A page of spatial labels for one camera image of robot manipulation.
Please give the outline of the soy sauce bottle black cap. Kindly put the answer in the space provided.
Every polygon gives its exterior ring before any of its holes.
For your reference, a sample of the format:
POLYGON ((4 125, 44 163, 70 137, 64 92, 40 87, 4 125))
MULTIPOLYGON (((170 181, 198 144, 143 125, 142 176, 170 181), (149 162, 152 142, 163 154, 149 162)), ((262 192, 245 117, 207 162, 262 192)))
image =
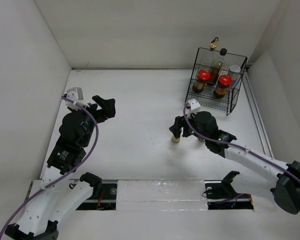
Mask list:
POLYGON ((219 72, 224 65, 227 52, 228 50, 226 48, 222 48, 219 54, 213 58, 209 69, 210 78, 206 83, 208 86, 214 86, 217 83, 219 72))

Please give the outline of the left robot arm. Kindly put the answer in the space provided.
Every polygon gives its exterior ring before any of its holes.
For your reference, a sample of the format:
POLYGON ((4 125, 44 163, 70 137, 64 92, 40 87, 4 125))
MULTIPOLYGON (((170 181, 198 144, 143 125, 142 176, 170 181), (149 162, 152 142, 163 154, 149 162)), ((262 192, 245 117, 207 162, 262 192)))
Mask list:
POLYGON ((31 195, 7 220, 0 231, 13 240, 56 240, 60 226, 88 198, 103 198, 102 179, 90 172, 84 173, 72 190, 60 200, 69 186, 72 174, 94 151, 85 152, 93 134, 99 134, 98 125, 116 114, 115 99, 84 103, 77 97, 64 94, 68 113, 59 128, 60 136, 52 150, 44 171, 40 189, 31 195))

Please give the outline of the short red-lid sauce jar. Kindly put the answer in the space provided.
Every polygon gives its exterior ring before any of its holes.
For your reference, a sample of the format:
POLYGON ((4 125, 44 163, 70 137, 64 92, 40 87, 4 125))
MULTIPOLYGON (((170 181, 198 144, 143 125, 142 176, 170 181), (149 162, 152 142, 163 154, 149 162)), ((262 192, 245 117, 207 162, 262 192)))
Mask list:
POLYGON ((226 95, 226 92, 229 88, 229 86, 232 83, 232 78, 227 75, 227 74, 223 74, 220 75, 216 84, 216 87, 213 91, 213 95, 215 98, 217 99, 221 99, 226 95))

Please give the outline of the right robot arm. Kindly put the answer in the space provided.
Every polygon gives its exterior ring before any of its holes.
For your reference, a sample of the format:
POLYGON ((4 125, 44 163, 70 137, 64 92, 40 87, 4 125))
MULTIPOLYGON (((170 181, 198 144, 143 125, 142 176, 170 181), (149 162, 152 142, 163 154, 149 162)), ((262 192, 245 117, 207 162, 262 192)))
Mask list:
POLYGON ((287 163, 240 145, 233 134, 219 129, 207 111, 177 116, 169 131, 175 140, 195 136, 212 153, 262 176, 272 184, 270 192, 281 209, 293 215, 300 212, 300 162, 287 163))

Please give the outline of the tall red-lid sauce jar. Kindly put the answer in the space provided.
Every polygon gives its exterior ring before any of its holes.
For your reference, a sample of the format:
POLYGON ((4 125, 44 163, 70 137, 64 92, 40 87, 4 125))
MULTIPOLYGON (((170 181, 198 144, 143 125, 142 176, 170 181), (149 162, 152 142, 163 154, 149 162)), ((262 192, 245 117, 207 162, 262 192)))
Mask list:
POLYGON ((206 83, 211 78, 211 74, 208 70, 201 69, 197 72, 196 80, 192 86, 192 90, 196 94, 200 94, 204 91, 206 83))

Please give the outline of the white shaker silver lid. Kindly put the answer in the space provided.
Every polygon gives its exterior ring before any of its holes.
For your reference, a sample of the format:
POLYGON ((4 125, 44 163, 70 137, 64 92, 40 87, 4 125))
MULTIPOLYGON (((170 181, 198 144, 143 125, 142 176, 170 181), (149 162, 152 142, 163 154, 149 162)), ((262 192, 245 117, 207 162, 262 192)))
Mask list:
POLYGON ((233 85, 235 85, 238 77, 240 76, 240 72, 241 72, 241 67, 238 65, 231 65, 228 68, 228 72, 227 75, 231 78, 231 84, 230 86, 232 87, 233 85))

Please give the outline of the clear glass oil bottle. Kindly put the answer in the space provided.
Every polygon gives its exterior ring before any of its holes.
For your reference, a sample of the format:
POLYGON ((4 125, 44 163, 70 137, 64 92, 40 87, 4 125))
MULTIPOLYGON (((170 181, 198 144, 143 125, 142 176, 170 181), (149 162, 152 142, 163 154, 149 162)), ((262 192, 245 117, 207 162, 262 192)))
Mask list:
POLYGON ((206 66, 207 66, 207 71, 210 72, 211 71, 211 65, 212 65, 212 61, 214 59, 214 52, 215 49, 217 48, 218 45, 218 41, 219 41, 219 37, 215 37, 209 45, 209 50, 206 54, 206 66))

